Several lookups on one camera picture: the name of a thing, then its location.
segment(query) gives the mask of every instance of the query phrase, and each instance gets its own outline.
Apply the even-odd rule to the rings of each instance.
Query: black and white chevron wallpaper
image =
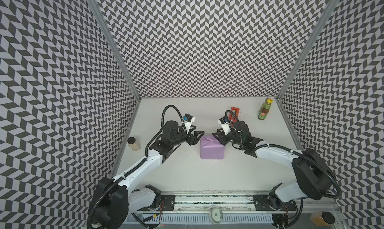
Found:
[[[275,96],[328,0],[96,0],[141,97]]]
[[[384,0],[341,0],[283,97],[321,152],[352,228],[384,228]]]
[[[78,228],[136,102],[84,0],[0,0],[0,35],[0,228]]]

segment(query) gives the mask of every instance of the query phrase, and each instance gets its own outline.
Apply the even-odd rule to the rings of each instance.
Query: black mounting plate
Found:
[[[164,202],[163,211],[173,211],[175,207],[175,195],[161,195],[160,205],[162,205],[163,202]],[[150,210],[147,207],[143,207],[138,211],[152,211],[152,210]]]
[[[255,205],[256,211],[276,211],[269,206],[270,203],[268,201],[268,196],[269,195],[252,195],[253,204]],[[285,206],[287,206],[288,211],[297,210],[296,204],[293,200],[287,203],[281,203],[281,205],[281,211],[286,211]]]

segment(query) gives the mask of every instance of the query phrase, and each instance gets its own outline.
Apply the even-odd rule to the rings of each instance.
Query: white table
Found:
[[[239,120],[245,121],[252,136],[296,149],[275,102],[264,121],[257,119],[264,100],[264,97],[142,99],[130,134],[139,141],[141,149],[134,152],[127,144],[117,173],[144,155],[146,144],[160,129],[161,113],[169,104],[175,105],[182,116],[185,113],[195,116],[193,125],[197,126],[196,130],[206,134],[220,128],[217,120],[226,110],[237,107],[240,109]],[[166,112],[164,122],[168,120],[180,121],[173,108]],[[183,143],[139,187],[152,184],[161,191],[269,191],[278,183],[295,178],[293,171],[286,167],[245,155],[229,143],[223,160],[201,159],[199,147],[200,142],[193,146]]]

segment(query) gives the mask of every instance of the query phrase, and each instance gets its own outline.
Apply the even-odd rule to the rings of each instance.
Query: red rectangular object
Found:
[[[234,112],[234,113],[236,114],[237,117],[239,116],[240,109],[238,109],[237,107],[232,107],[232,108],[231,108],[231,111]],[[232,122],[236,122],[236,119],[235,119],[235,117],[233,117],[232,114],[229,114],[228,119],[229,119],[229,120],[232,120]]]

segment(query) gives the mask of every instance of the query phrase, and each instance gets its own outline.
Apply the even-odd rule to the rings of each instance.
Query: purple box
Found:
[[[201,159],[223,159],[225,146],[213,136],[202,136],[200,139]]]

